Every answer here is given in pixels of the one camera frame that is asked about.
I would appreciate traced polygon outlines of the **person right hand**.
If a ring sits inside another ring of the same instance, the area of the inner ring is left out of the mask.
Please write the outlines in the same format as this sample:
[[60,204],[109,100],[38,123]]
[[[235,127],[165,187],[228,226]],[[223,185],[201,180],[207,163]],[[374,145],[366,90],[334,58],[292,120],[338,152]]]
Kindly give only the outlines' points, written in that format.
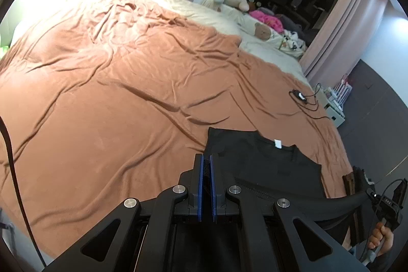
[[379,257],[391,250],[393,241],[394,234],[391,229],[386,227],[382,222],[378,222],[368,238],[367,248],[374,251],[382,244],[383,246],[377,253]]

